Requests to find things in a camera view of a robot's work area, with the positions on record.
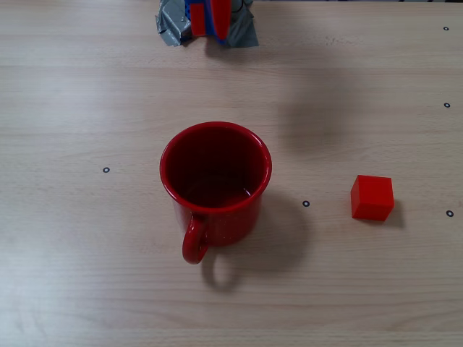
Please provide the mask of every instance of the mug handle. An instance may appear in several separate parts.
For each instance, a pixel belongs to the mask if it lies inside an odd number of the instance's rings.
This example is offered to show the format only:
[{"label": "mug handle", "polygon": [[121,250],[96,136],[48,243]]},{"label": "mug handle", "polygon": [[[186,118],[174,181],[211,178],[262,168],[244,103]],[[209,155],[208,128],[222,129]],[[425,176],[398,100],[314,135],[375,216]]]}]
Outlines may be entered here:
[{"label": "mug handle", "polygon": [[203,242],[205,230],[205,221],[192,215],[182,246],[183,258],[190,264],[198,264],[208,250],[208,245]]}]

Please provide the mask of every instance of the cube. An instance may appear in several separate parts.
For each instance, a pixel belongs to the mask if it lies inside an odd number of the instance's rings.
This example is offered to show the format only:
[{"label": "cube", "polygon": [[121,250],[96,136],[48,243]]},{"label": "cube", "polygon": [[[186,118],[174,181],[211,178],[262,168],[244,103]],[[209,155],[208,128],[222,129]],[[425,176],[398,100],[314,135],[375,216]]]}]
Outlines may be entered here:
[{"label": "cube", "polygon": [[204,5],[190,4],[190,18],[192,34],[195,36],[205,35]]},{"label": "cube", "polygon": [[385,221],[394,208],[392,179],[359,175],[350,200],[353,218]]}]

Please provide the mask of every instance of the red mug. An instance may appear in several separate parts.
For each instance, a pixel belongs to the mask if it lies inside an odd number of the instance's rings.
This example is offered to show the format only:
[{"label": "red mug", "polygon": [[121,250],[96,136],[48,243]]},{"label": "red mug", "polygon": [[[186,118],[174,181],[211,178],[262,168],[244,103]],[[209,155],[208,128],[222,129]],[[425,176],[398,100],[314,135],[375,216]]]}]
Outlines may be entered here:
[{"label": "red mug", "polygon": [[162,154],[160,172],[186,230],[183,258],[198,264],[209,246],[228,246],[251,232],[272,160],[250,130],[211,121],[175,136]]}]

